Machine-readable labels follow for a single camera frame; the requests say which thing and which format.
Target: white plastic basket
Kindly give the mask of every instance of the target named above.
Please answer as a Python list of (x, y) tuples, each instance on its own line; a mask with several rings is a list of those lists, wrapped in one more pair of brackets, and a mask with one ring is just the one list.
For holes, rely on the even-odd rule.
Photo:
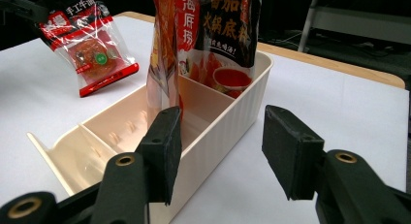
[[(169, 223), (256, 120), (273, 62), (260, 51), (255, 61), (255, 79), (237, 99), (179, 78), (184, 103), (183, 151), (172, 203), (168, 207), (150, 204), (151, 223)], [(28, 137), (69, 195), (74, 195), (101, 181), (107, 162), (115, 154), (134, 151), (147, 131), (146, 125), (143, 86), (83, 121), (53, 148), (44, 146), (31, 133)]]

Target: table surface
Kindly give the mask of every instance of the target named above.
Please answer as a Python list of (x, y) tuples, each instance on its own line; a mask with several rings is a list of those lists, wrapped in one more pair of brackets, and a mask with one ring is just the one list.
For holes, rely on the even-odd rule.
[[(153, 25), (126, 16), (114, 21), (141, 69), (86, 98), (79, 98), (76, 74), (39, 39), (0, 51), (0, 206), (34, 191), (58, 201), (68, 196), (27, 132), (52, 147), (145, 84)], [(385, 183), (405, 190), (409, 98), (395, 77), (259, 44), (265, 47), (274, 66), (256, 122), (173, 223), (318, 223), (314, 201), (286, 200), (261, 151), (266, 105), (293, 112), (326, 140), (325, 151), (356, 152)], [(338, 69), (325, 69), (330, 65)], [(357, 70), (362, 76), (353, 76)]]

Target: wooden table edge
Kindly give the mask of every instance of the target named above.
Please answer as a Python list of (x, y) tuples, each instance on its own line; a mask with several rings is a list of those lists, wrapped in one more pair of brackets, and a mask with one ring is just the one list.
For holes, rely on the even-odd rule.
[[(121, 13), (118, 16), (127, 16), (127, 17), (132, 17), (136, 19), (140, 19), (143, 21), (147, 22), (154, 22), (154, 16), (148, 16), (144, 14), (139, 14), (139, 13), (134, 13), (134, 12), (125, 12)], [(312, 65), (324, 67), (330, 70), (342, 72), (351, 76), (356, 76), (360, 77), (363, 79), (367, 80), (374, 80), (378, 81), (387, 85), (395, 86), (398, 88), (405, 88), (405, 82), (402, 80), (400, 77), (385, 73), (385, 72), (380, 72), (380, 71), (375, 71), (371, 69), (367, 69), (364, 67), (359, 67), (355, 65), (351, 65), (348, 63), (343, 63), (343, 62), (338, 62), (334, 61), (331, 59), (303, 53), (303, 52), (298, 52), (298, 51), (293, 51), (290, 49), (286, 48), (279, 48), (275, 47), (272, 45), (264, 44), (264, 43), (258, 43), (257, 45), (257, 50), (261, 50), (264, 52), (272, 53), (275, 55), (291, 58), (294, 60), (298, 60), (301, 62), (309, 63)]]

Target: round food item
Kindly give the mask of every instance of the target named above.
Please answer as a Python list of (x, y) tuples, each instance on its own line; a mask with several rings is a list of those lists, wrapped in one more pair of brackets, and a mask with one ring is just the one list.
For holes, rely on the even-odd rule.
[(77, 68), (86, 66), (81, 74), (86, 80), (100, 80), (116, 67), (113, 49), (109, 50), (98, 39), (87, 39), (71, 48)]

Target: plastic bag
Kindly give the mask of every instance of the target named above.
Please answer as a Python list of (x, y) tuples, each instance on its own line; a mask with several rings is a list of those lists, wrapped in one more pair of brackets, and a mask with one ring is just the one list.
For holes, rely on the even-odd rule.
[(163, 109), (180, 106), (174, 0), (153, 0), (156, 7), (153, 48), (147, 76), (147, 124)]
[(42, 40), (76, 71), (79, 96), (136, 73), (108, 8), (100, 0), (41, 0), (48, 22), (35, 23)]
[(261, 0), (177, 0), (180, 73), (238, 97), (252, 82)]

